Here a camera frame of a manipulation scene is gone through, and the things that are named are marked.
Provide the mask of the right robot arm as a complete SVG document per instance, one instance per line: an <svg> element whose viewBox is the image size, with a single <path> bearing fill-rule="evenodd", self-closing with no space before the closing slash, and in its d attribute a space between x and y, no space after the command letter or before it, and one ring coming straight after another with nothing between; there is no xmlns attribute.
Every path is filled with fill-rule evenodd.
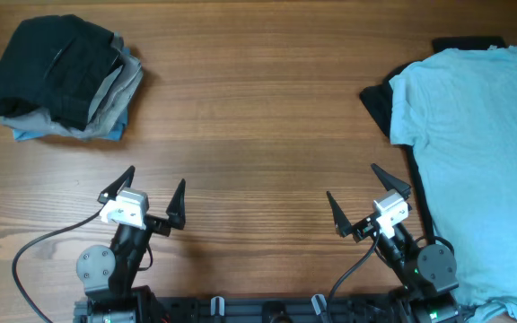
<svg viewBox="0 0 517 323"><path fill-rule="evenodd" d="M411 211L407 202L410 185L375 163L371 168L386 193L373 201L373 213L358 223L350 223L336 199L326 193L337 234L342 238L351 235L355 242L370 238L372 246L334 284L326 299L326 309L320 311L322 317L330 318L331 302L338 287L375 253L402 283L389 294L391 312L400 321L462 322L460 306L451 294L459 286L453 246L435 236L432 243L420 247L420 239L413 238L403 224Z"/></svg>

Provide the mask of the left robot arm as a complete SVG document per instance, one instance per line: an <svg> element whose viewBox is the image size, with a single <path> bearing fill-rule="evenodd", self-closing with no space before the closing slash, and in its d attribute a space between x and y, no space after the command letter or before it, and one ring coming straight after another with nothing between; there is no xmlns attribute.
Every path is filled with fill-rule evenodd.
<svg viewBox="0 0 517 323"><path fill-rule="evenodd" d="M129 167L98 195L99 217L118 228L109 246L94 245L83 251L76 273L87 301L75 306L75 322L169 322L171 316L150 287L134 286L144 255L153 254L154 234L169 236L186 224L186 181L177 186L165 218L148 213L148 195L131 188L136 168Z"/></svg>

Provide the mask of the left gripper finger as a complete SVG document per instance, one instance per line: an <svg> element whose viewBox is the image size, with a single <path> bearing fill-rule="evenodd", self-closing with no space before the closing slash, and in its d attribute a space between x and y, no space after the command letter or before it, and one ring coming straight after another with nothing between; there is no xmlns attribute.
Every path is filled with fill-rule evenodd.
<svg viewBox="0 0 517 323"><path fill-rule="evenodd" d="M166 209L170 227L178 230L183 230L186 224L185 191L186 180L182 179Z"/></svg>
<svg viewBox="0 0 517 323"><path fill-rule="evenodd" d="M134 179L136 168L129 166L117 179L104 188L98 195L97 202L105 205L110 200L115 200L123 188L130 188Z"/></svg>

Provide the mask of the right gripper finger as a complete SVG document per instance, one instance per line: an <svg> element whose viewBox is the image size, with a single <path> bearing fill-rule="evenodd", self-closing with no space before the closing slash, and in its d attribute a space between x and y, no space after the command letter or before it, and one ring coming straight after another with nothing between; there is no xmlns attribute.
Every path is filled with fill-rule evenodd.
<svg viewBox="0 0 517 323"><path fill-rule="evenodd" d="M352 224L332 194L327 191L326 195L331 207L336 232L341 238L345 238L353 232Z"/></svg>
<svg viewBox="0 0 517 323"><path fill-rule="evenodd" d="M394 177L375 163L371 164L371 169L387 191L394 189L405 200L409 198L411 186L407 182Z"/></svg>

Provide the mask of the light blue t-shirt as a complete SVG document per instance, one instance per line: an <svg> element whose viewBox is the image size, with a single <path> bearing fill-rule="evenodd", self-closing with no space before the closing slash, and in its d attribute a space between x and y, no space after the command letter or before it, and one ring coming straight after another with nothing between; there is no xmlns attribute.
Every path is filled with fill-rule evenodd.
<svg viewBox="0 0 517 323"><path fill-rule="evenodd" d="M517 47L446 49L390 80L390 141L412 148L457 302L517 320Z"/></svg>

